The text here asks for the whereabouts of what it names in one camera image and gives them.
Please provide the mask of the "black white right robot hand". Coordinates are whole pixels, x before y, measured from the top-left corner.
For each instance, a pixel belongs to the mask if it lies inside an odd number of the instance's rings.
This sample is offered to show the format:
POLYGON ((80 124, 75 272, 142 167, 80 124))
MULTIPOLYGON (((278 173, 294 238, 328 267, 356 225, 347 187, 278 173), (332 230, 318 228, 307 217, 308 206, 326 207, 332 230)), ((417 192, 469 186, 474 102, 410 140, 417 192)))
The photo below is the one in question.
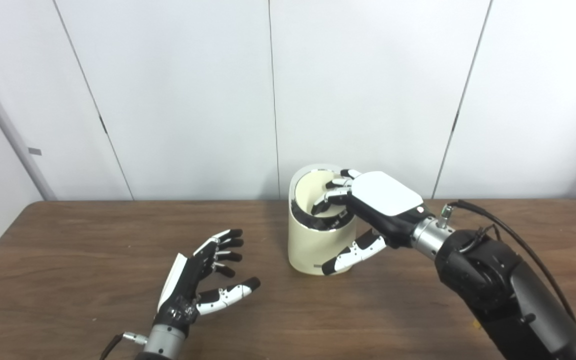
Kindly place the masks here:
POLYGON ((326 183, 326 191, 311 206, 311 214, 321 214, 332 205, 342 206, 371 230, 327 260, 322 273, 329 276, 345 271, 385 248, 413 248, 414 231, 433 216, 422 196, 382 171, 343 169, 339 174, 326 183))

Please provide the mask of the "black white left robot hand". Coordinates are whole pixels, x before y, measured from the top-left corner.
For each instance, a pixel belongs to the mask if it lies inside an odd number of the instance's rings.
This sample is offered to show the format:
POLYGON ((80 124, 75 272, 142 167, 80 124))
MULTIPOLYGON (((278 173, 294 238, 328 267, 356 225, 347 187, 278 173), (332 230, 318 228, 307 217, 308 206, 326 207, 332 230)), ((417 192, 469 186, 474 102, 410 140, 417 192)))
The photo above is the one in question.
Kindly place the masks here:
POLYGON ((243 259, 231 250, 243 246, 242 235, 242 229, 229 228, 208 237, 189 257, 178 253, 158 300, 154 326, 178 330, 187 337, 199 317, 224 310, 261 286, 260 279, 252 276, 238 284, 198 291, 201 281, 212 274, 229 279, 236 275, 224 262, 243 259))

